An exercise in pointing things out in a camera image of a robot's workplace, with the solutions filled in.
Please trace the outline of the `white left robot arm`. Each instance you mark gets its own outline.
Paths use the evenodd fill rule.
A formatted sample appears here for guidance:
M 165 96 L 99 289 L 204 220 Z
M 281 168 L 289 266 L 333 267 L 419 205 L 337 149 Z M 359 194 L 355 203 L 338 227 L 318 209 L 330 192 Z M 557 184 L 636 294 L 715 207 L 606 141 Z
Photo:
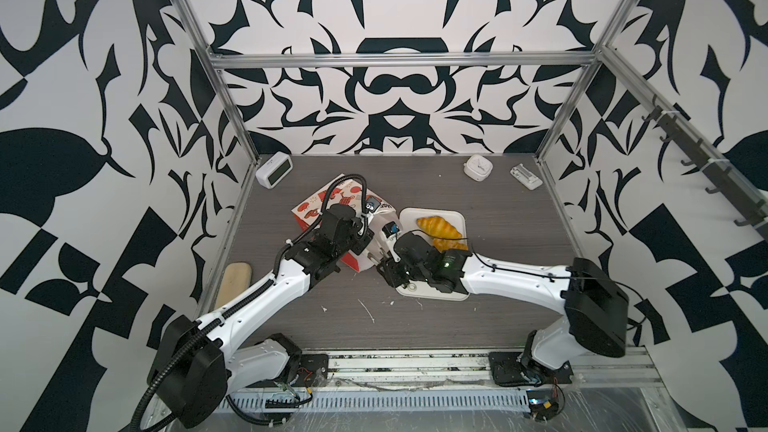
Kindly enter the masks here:
M 255 382 L 289 380 L 298 367 L 299 349 L 275 335 L 261 346 L 243 343 L 269 318 L 338 271 L 348 252 L 361 253 L 371 242 L 369 228 L 378 203 L 362 210 L 334 204 L 277 253 L 272 270 L 232 301 L 191 320 L 174 320 L 161 339 L 128 430 L 138 431 L 153 398 L 169 409 L 151 425 L 158 431 L 173 421 L 193 428 L 205 421 L 231 393 Z

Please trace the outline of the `yellow fake croissant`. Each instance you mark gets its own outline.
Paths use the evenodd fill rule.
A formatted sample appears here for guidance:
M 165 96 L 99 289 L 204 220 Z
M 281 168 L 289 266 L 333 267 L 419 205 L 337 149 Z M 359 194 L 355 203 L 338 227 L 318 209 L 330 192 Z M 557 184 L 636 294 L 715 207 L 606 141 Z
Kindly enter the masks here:
M 463 238 L 458 229 L 441 216 L 418 218 L 416 224 L 421 231 L 436 239 L 457 241 Z

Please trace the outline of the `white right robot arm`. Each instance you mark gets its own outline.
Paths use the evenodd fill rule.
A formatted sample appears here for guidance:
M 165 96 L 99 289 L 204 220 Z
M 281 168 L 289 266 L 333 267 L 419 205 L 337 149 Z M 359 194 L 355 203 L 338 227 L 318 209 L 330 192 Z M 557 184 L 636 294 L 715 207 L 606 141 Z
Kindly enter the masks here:
M 522 353 L 489 358 L 492 379 L 506 387 L 553 384 L 572 359 L 626 353 L 629 297 L 595 263 L 536 266 L 493 260 L 470 249 L 439 251 L 423 234 L 380 232 L 371 247 L 376 269 L 393 288 L 423 283 L 440 295 L 493 295 L 535 304 L 558 314 L 529 333 Z

